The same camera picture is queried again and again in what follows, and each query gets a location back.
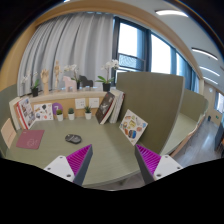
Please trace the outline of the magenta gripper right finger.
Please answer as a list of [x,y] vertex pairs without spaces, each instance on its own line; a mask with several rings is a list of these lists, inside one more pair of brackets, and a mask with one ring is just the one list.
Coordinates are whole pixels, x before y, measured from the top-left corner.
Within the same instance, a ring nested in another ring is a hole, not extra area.
[[160,156],[138,144],[135,145],[135,156],[145,184],[182,169],[182,166],[169,155]]

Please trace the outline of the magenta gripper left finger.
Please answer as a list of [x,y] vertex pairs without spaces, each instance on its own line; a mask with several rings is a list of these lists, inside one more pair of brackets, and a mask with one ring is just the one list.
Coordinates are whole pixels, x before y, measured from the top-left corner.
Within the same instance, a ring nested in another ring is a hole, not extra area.
[[81,186],[92,155],[92,145],[87,145],[68,156],[59,155],[44,170]]

